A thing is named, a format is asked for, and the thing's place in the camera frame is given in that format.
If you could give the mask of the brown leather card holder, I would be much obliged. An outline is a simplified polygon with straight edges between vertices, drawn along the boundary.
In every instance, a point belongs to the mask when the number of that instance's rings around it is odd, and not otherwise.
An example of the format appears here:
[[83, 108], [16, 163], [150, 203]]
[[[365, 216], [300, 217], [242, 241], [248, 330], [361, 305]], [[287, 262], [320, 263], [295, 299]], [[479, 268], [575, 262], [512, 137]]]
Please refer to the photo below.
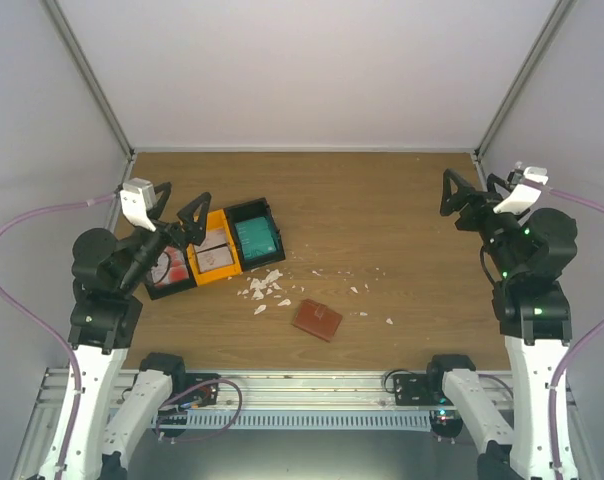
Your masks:
[[300, 303], [292, 325], [311, 336], [331, 342], [342, 320], [343, 316], [327, 305], [305, 299]]

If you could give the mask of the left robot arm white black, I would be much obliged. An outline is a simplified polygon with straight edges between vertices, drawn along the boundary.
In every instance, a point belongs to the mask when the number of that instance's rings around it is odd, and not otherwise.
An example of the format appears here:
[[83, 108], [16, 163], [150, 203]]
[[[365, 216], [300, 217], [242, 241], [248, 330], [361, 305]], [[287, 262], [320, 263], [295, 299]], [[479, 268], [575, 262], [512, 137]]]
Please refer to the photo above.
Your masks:
[[134, 292], [167, 248], [204, 241], [211, 195], [204, 192], [191, 200], [174, 222], [160, 218], [171, 195], [168, 182], [155, 186], [135, 178], [118, 195], [132, 234], [119, 239], [108, 229], [93, 228], [72, 248], [70, 371], [38, 479], [126, 478], [131, 456], [160, 406], [187, 395], [183, 359], [151, 353], [123, 405], [110, 412], [112, 391], [142, 311]]

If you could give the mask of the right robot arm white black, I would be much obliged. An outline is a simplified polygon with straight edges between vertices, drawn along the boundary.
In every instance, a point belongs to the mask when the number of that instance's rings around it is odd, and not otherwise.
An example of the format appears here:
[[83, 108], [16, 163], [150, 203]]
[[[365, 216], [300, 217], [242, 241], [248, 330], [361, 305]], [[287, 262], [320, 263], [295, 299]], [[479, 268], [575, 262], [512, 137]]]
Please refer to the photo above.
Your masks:
[[443, 173], [440, 214], [482, 241], [498, 277], [492, 306], [505, 341], [513, 385], [507, 422], [483, 389], [469, 358], [432, 359], [425, 384], [433, 403], [452, 403], [478, 452], [481, 479], [576, 479], [570, 444], [566, 379], [561, 364], [572, 340], [571, 309], [559, 282], [577, 254], [577, 225], [553, 208], [536, 208], [546, 185], [542, 168], [489, 177], [476, 189], [458, 172]]

